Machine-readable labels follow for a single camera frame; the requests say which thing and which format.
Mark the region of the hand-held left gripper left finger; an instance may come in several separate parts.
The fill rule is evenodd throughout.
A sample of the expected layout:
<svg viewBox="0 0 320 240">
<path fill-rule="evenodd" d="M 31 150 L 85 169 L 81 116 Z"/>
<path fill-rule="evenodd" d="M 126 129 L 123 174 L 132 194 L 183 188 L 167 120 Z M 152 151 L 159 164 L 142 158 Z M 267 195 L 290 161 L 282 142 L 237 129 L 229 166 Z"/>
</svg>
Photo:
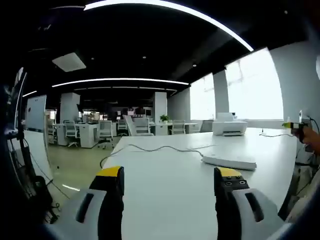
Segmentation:
<svg viewBox="0 0 320 240">
<path fill-rule="evenodd" d="M 63 206 L 53 224 L 55 240 L 121 240 L 125 171 L 122 166 L 100 170 L 89 188 Z"/>
</svg>

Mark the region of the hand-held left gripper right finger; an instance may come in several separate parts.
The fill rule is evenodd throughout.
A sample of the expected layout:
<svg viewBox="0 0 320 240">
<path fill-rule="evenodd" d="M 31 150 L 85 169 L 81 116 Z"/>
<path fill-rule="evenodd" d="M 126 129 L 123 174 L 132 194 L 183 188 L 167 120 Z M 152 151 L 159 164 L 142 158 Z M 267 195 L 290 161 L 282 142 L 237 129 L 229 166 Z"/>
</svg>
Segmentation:
<svg viewBox="0 0 320 240">
<path fill-rule="evenodd" d="M 285 225 L 275 203 L 240 172 L 216 167 L 213 183 L 219 240 L 267 240 Z"/>
</svg>

